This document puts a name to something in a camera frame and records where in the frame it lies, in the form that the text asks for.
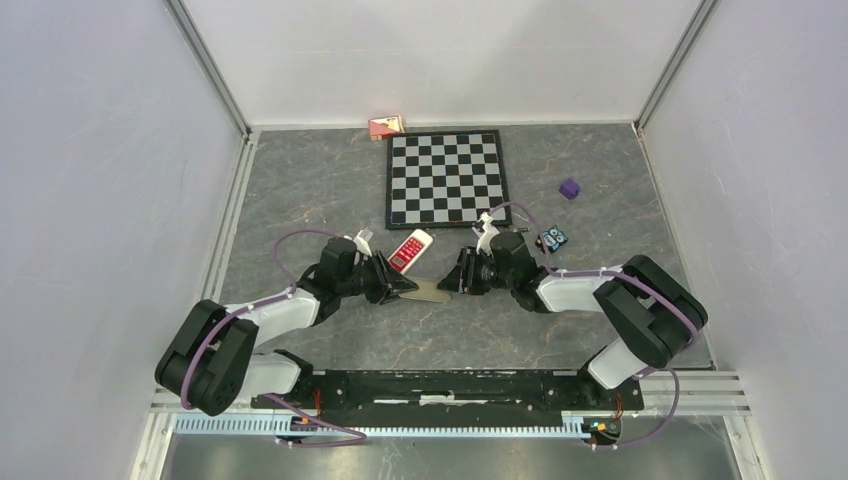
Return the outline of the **beige remote control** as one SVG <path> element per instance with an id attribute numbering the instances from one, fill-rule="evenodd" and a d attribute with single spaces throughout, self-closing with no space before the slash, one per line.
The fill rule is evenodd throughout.
<path id="1" fill-rule="evenodd" d="M 418 277 L 411 277 L 410 280 L 417 285 L 418 289 L 400 294 L 401 299 L 433 303 L 446 303 L 451 300 L 451 294 L 438 289 L 434 281 Z"/>

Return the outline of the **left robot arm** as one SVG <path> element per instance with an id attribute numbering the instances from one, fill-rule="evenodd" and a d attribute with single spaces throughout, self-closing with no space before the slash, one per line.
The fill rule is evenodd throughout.
<path id="1" fill-rule="evenodd" d="M 183 408 L 209 416 L 238 398 L 264 393 L 302 407 L 314 394 L 313 379 L 301 372 L 304 363 L 281 353 L 259 354 L 257 347 L 322 323 L 346 298 L 382 305 L 417 288 L 381 252 L 364 255 L 354 240 L 332 237 L 318 262 L 275 295 L 229 306 L 197 302 L 159 360 L 154 380 L 177 395 Z"/>

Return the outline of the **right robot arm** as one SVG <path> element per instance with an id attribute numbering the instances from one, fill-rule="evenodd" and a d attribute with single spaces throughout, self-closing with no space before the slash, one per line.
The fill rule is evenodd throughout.
<path id="1" fill-rule="evenodd" d="M 475 296 L 506 290 L 535 313 L 604 314 L 617 337 L 583 366 L 577 382 L 580 400 L 591 408 L 606 406 L 625 381 L 667 367 L 708 322 L 705 307 L 648 256 L 612 268 L 554 269 L 536 261 L 518 232 L 462 248 L 437 287 Z"/>

